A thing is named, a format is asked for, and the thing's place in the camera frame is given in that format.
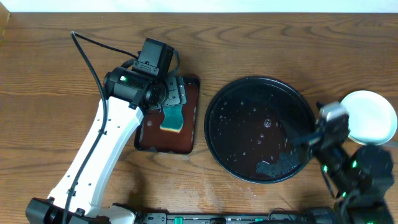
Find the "green yellow sponge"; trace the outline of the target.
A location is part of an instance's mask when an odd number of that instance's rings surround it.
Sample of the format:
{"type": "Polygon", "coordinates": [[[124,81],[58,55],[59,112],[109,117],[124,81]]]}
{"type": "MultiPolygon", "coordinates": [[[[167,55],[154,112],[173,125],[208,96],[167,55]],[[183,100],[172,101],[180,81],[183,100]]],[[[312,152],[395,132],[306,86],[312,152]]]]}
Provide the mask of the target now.
{"type": "Polygon", "coordinates": [[[160,125],[161,130],[179,133],[183,124],[182,105],[164,108],[164,120],[160,125]]]}

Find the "light green plate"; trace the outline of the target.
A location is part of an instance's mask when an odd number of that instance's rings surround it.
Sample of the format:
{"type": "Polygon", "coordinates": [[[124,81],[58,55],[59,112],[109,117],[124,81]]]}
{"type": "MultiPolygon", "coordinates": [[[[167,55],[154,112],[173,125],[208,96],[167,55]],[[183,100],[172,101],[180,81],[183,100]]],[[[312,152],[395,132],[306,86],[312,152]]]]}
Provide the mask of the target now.
{"type": "Polygon", "coordinates": [[[362,145],[394,146],[391,141],[397,131],[397,114],[393,106],[381,95],[358,90],[346,95],[342,101],[348,114],[348,137],[362,145]]]}

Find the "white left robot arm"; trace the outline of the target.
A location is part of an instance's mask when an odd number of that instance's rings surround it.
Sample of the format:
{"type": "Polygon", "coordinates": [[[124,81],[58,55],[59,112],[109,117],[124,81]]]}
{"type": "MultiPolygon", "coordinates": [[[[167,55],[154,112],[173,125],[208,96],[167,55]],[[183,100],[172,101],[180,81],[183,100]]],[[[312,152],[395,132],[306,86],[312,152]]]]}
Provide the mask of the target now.
{"type": "Polygon", "coordinates": [[[159,77],[116,67],[104,79],[105,99],[71,166],[46,199],[33,198],[29,223],[134,223],[136,213],[114,203],[102,208],[109,177],[127,140],[147,109],[181,108],[186,102],[183,77],[159,77]]]}

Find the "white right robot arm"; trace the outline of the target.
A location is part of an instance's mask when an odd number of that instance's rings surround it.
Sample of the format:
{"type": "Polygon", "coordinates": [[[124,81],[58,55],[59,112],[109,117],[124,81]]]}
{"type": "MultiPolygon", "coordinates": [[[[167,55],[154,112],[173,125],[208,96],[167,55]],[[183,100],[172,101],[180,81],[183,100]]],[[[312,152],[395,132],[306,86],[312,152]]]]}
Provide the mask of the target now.
{"type": "Polygon", "coordinates": [[[327,187],[335,186],[334,207],[323,212],[310,209],[315,223],[393,223],[384,196],[394,184],[391,153],[380,146],[365,145],[349,155],[343,148],[348,137],[347,114],[319,118],[316,130],[289,142],[301,161],[316,158],[327,187]]]}

